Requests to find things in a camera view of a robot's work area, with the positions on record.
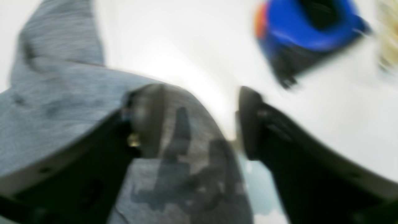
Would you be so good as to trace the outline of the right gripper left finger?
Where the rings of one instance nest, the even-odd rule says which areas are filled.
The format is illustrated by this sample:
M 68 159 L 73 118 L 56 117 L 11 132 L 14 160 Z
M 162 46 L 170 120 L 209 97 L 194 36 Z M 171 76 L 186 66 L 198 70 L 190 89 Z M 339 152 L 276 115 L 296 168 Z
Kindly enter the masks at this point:
M 1 216 L 19 224 L 106 224 L 129 165 L 155 158 L 165 85 L 126 95 L 124 105 L 82 138 L 1 178 Z

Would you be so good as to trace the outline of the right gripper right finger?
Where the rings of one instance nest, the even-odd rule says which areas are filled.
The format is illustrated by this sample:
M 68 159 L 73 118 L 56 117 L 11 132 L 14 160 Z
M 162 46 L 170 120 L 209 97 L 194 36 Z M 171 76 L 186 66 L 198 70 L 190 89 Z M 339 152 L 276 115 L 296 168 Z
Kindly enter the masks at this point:
M 247 158 L 270 170 L 292 224 L 397 223 L 397 183 L 333 152 L 249 87 L 238 107 Z

